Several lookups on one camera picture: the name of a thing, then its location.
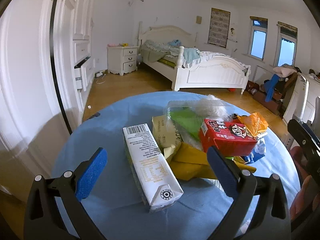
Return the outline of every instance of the blue tablecloth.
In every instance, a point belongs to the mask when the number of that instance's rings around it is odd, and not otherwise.
[[[184,190],[180,200],[166,210],[149,214],[141,202],[124,151],[123,127],[147,123],[152,128],[152,116],[162,115],[169,101],[201,97],[172,91],[129,97],[102,109],[100,116],[87,120],[70,136],[57,158],[52,176],[73,171],[98,147],[107,150],[107,166],[90,196],[82,200],[87,213],[107,239],[202,240],[220,223],[232,199],[204,179],[179,181]],[[235,106],[234,112],[247,114]],[[279,174],[291,206],[300,190],[296,168],[288,151],[270,129],[266,147],[266,156],[253,164],[257,168],[255,175]],[[257,200],[255,196],[244,222],[252,217]],[[68,231],[77,236],[60,198],[57,202]]]

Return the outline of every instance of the white carton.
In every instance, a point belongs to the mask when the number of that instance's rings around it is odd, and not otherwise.
[[[173,205],[183,194],[148,125],[123,128],[127,157],[133,177],[150,212]]]

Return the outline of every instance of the white nightstand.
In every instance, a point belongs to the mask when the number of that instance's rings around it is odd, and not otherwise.
[[[108,47],[108,73],[120,74],[137,70],[139,46]]]

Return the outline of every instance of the cartoon face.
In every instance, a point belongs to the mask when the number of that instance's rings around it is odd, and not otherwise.
[[[236,124],[234,124],[231,128],[232,132],[235,135],[240,136],[242,138],[245,138],[247,136],[247,131],[244,128],[237,126]]]

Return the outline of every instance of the orange bag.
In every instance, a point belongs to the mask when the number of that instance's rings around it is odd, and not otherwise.
[[[238,116],[238,119],[247,127],[254,137],[260,133],[264,133],[268,128],[267,121],[258,112],[250,114],[249,116]]]

